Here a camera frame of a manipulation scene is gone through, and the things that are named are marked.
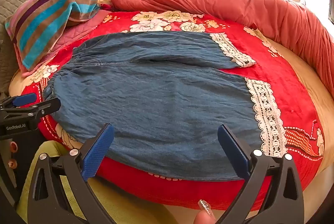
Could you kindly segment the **right hand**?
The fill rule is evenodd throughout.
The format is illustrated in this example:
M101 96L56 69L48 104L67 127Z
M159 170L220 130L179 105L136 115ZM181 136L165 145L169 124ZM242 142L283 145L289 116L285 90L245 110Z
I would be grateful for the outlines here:
M193 224L215 224L216 218L208 202L201 199L198 201L200 211L196 215Z

